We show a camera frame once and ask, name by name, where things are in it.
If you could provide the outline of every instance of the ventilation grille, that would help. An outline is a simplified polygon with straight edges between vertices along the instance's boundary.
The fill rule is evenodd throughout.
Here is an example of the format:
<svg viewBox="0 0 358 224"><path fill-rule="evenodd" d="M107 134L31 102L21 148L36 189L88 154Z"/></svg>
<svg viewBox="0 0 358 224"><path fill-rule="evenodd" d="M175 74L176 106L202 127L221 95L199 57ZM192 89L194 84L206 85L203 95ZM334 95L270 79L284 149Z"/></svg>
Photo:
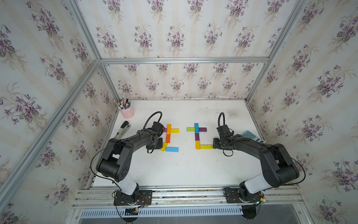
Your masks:
<svg viewBox="0 0 358 224"><path fill-rule="evenodd" d="M125 209L118 208L122 217L177 217L177 216L209 216L209 215L242 215L240 205L225 206L197 206L197 207L163 207L143 208L138 215L125 215ZM111 209L84 209L82 219L90 218L117 218L115 208Z"/></svg>

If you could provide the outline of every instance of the pink cup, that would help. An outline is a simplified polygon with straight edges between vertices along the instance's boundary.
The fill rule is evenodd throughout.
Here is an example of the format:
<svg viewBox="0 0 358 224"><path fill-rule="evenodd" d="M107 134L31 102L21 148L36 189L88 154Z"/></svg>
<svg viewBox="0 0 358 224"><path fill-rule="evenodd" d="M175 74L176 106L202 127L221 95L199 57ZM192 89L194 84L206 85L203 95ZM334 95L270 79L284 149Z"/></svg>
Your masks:
<svg viewBox="0 0 358 224"><path fill-rule="evenodd" d="M132 117L134 117L134 111L132 110L132 108L127 108L125 110L120 109L120 112L122 113L124 119L131 119Z"/></svg>

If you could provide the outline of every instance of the floral wallpaper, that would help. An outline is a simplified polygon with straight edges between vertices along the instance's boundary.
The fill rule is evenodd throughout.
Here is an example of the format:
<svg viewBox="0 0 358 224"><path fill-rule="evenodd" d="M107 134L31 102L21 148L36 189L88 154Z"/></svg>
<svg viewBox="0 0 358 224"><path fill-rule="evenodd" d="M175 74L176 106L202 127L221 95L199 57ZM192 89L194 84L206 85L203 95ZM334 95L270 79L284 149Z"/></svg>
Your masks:
<svg viewBox="0 0 358 224"><path fill-rule="evenodd" d="M302 29L322 13L323 2L307 7ZM267 56L295 3L295 0L78 1L102 58ZM55 39L60 38L54 33L49 40L56 45Z"/></svg>
<svg viewBox="0 0 358 224"><path fill-rule="evenodd" d="M246 98L262 63L109 65L128 99Z"/></svg>
<svg viewBox="0 0 358 224"><path fill-rule="evenodd" d="M2 185L93 58L65 1L3 0L0 18ZM111 101L96 73L1 211L0 223L64 222L73 193L87 187L89 157L115 111Z"/></svg>
<svg viewBox="0 0 358 224"><path fill-rule="evenodd" d="M315 223L356 223L358 4L310 0L299 18L249 104L267 141L303 166Z"/></svg>

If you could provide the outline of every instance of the calculator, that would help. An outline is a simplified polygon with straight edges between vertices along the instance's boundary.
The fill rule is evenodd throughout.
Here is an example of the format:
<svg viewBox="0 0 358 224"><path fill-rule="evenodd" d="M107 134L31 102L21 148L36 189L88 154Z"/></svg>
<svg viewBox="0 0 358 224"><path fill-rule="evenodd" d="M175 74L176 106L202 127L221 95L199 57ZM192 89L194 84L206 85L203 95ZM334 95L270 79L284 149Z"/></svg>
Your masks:
<svg viewBox="0 0 358 224"><path fill-rule="evenodd" d="M265 140L257 137L256 135L254 135L251 131L246 130L244 131L242 134L242 136L244 136L245 138L251 138L252 140L256 141L256 142L260 142L260 143L266 143Z"/></svg>

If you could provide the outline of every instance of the blue block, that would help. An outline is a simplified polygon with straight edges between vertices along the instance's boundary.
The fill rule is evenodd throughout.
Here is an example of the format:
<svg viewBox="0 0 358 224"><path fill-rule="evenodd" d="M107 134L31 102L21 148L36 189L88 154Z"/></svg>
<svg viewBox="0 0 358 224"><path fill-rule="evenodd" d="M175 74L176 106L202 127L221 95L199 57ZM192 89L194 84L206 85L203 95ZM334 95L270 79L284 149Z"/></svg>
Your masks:
<svg viewBox="0 0 358 224"><path fill-rule="evenodd" d="M166 152L179 152L179 147L166 147Z"/></svg>
<svg viewBox="0 0 358 224"><path fill-rule="evenodd" d="M198 123L194 123L194 129L195 129L195 133L199 134L199 124Z"/></svg>

